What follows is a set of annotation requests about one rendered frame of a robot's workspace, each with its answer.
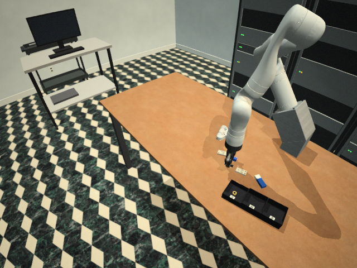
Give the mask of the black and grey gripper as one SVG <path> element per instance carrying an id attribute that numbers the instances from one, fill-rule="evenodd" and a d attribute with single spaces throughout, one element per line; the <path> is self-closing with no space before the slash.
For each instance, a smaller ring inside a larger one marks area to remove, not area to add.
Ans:
<path id="1" fill-rule="evenodd" d="M 226 164 L 225 166 L 226 167 L 230 168 L 230 165 L 231 165 L 231 163 L 232 163 L 232 161 L 234 159 L 234 156 L 235 156 L 236 152 L 241 150 L 242 145 L 238 146 L 238 147 L 234 147 L 234 146 L 228 145 L 227 142 L 225 141 L 225 147 L 227 148 L 227 151 L 226 151 L 226 157 L 227 158 L 225 158 L 225 164 Z"/>

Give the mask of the cream domino tile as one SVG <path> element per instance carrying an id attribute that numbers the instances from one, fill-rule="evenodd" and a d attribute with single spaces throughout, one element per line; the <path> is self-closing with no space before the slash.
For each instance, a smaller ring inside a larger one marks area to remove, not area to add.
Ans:
<path id="1" fill-rule="evenodd" d="M 219 155 L 226 156 L 226 151 L 218 150 L 218 154 L 219 154 Z"/>
<path id="2" fill-rule="evenodd" d="M 238 168 L 238 167 L 237 167 L 237 169 L 236 169 L 236 171 L 235 171 L 235 172 L 240 173 L 240 174 L 242 174 L 242 175 L 246 175 L 246 173 L 247 173 L 247 171 L 246 171 L 246 170 L 243 170 L 243 169 Z"/>

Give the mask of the black rack of three bins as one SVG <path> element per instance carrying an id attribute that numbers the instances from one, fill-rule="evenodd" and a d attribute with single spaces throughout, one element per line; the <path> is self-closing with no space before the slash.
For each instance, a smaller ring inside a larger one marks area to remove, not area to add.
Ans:
<path id="1" fill-rule="evenodd" d="M 233 191 L 237 194 L 233 195 Z M 277 229 L 288 211 L 288 207 L 232 179 L 221 197 Z"/>

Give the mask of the blue and white eraser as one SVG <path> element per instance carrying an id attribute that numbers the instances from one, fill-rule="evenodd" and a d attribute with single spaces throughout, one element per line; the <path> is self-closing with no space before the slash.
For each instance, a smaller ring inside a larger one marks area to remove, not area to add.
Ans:
<path id="1" fill-rule="evenodd" d="M 254 178 L 261 188 L 265 188 L 267 186 L 259 174 L 255 175 Z"/>

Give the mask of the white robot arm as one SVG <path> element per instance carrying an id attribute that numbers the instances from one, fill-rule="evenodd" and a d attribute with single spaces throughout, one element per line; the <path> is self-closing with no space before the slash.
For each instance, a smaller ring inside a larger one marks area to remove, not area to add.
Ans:
<path id="1" fill-rule="evenodd" d="M 226 139 L 227 144 L 234 147 L 243 144 L 252 103 L 261 98 L 269 87 L 280 111 L 298 105 L 281 57 L 312 46 L 321 38 L 325 27 L 325 21 L 307 8 L 296 4 L 289 9 L 276 32 L 254 50 L 253 57 L 258 66 L 235 96 L 229 127 L 221 126 L 217 140 Z"/>

